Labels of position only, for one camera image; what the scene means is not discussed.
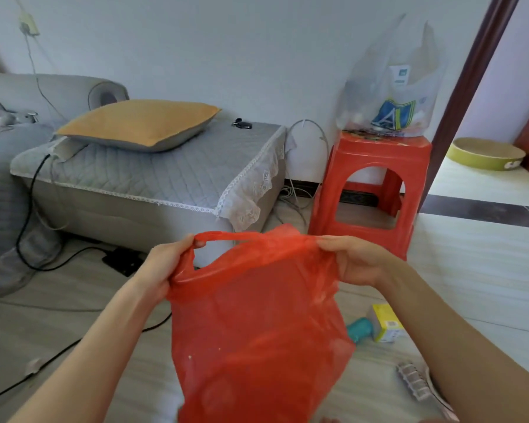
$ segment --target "red fabric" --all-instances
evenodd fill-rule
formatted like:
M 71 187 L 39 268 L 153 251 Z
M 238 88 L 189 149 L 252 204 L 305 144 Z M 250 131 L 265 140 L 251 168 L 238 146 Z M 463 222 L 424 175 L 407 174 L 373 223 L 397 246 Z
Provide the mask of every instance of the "red fabric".
M 173 274 L 179 421 L 307 422 L 355 349 L 334 255 L 292 226 L 196 239 L 244 242 L 196 271 L 190 249 Z

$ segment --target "stool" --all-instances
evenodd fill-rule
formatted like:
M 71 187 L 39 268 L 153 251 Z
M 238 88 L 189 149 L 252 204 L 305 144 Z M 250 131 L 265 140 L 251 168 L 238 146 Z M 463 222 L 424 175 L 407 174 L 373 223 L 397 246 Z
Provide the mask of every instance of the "stool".
M 331 149 L 323 183 L 317 190 L 308 233 L 356 236 L 406 260 L 430 155 L 431 143 L 423 136 L 394 138 L 342 132 Z M 388 169 L 381 185 L 347 181 L 353 173 L 371 166 Z M 400 195 L 402 181 L 405 196 Z M 391 216 L 399 211 L 395 227 L 385 230 L 335 221 L 344 189 L 376 194 L 378 208 Z

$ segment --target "hand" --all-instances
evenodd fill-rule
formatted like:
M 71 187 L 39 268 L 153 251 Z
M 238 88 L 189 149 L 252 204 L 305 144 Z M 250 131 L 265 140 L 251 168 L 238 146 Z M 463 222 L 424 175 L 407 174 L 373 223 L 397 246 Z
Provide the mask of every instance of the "hand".
M 151 296 L 155 304 L 159 304 L 169 291 L 169 277 L 173 274 L 180 256 L 192 244 L 194 248 L 206 246 L 206 242 L 194 241 L 193 234 L 187 234 L 179 242 L 157 245 L 151 249 L 132 281 Z
M 391 280 L 408 264 L 381 246 L 353 236 L 319 236 L 317 245 L 324 251 L 335 252 L 341 281 L 347 284 L 379 287 L 381 281 Z

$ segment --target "wooden door frame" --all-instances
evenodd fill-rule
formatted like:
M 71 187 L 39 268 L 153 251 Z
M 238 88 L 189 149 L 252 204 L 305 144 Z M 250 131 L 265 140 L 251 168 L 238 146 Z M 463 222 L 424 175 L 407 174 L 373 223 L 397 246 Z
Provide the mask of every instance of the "wooden door frame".
M 456 86 L 448 100 L 441 122 L 433 137 L 431 150 L 431 161 L 427 169 L 425 179 L 425 190 L 421 199 L 421 205 L 429 193 L 429 189 L 437 176 L 437 171 L 443 163 L 452 140 L 463 121 L 464 115 L 472 102 L 472 98 L 478 89 L 478 85 L 484 76 L 486 68 L 494 55 L 501 36 L 511 18 L 515 6 L 519 0 L 492 0 L 486 15 L 480 25 L 480 29 L 471 51 L 466 58 L 464 67 Z

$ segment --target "yellow box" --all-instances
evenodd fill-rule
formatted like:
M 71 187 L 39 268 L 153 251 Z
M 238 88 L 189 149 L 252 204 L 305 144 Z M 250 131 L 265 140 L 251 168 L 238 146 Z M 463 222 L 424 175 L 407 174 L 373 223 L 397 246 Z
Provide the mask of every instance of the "yellow box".
M 377 343 L 388 343 L 406 334 L 402 323 L 388 303 L 373 304 L 367 319 L 372 324 L 372 338 Z

